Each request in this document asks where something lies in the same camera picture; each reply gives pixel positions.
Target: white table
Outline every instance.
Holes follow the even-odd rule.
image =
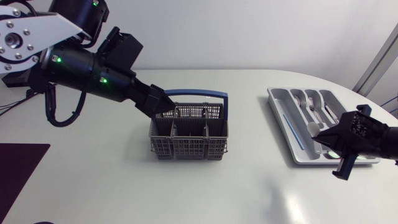
[[[367,103],[372,117],[398,126],[366,98],[319,78],[276,70],[136,72],[164,89],[228,92],[229,153],[223,160],[158,161],[150,152],[150,119],[129,100],[90,95],[75,123],[55,128],[45,118],[44,97],[36,96],[0,117],[0,142],[51,144],[4,223],[397,222],[394,161],[355,167],[349,181],[334,177],[335,167],[295,165],[266,89],[331,89],[349,110]],[[0,105],[20,100],[24,90],[0,87]],[[70,116],[78,97],[57,87],[59,120]]]

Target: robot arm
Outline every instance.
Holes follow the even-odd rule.
[[[28,70],[28,83],[35,92],[45,94],[47,119],[54,126],[68,126],[76,120],[86,93],[119,102],[131,99],[149,117],[174,109],[163,89],[140,82],[130,70],[142,50],[131,34],[115,27],[96,53],[85,49],[95,44],[107,20],[104,0],[53,0],[50,12],[37,16],[3,6],[21,1],[0,2],[0,73]],[[76,111],[66,121],[55,119],[51,83],[81,91]]]
[[[341,156],[333,175],[343,180],[348,180],[357,156],[398,160],[398,127],[371,118],[368,105],[359,105],[357,109],[343,113],[339,124],[312,138]]]

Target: blue handle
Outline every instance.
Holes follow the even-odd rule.
[[[228,94],[212,91],[212,90],[192,90],[192,89],[181,89],[181,90],[165,90],[168,96],[178,96],[178,95],[194,95],[194,96],[210,96],[216,98],[224,99],[224,119],[228,120]]]

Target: gray cutlery tray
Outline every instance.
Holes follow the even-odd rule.
[[[325,104],[340,119],[341,114],[347,112],[347,109],[340,103],[337,97],[330,90],[306,89],[306,88],[268,88],[268,102],[278,120],[279,126],[286,138],[293,160],[296,164],[339,164],[340,159],[334,159],[328,155],[331,149],[312,140],[307,130],[309,122],[316,122],[320,125],[321,131],[328,129],[338,123],[325,109]],[[300,99],[300,106],[294,96]],[[323,122],[316,119],[314,113],[310,110],[308,97],[313,98],[313,105]],[[300,139],[304,150],[300,147],[296,136]],[[355,164],[375,164],[380,162],[379,158],[364,157],[357,159]]]

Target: fork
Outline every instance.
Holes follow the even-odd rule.
[[[314,114],[314,116],[316,117],[316,119],[320,122],[323,123],[323,120],[321,118],[321,116],[319,115],[319,113],[315,110],[315,106],[313,105],[313,98],[312,97],[308,97],[308,104],[310,106],[310,110],[312,111],[312,113]]]

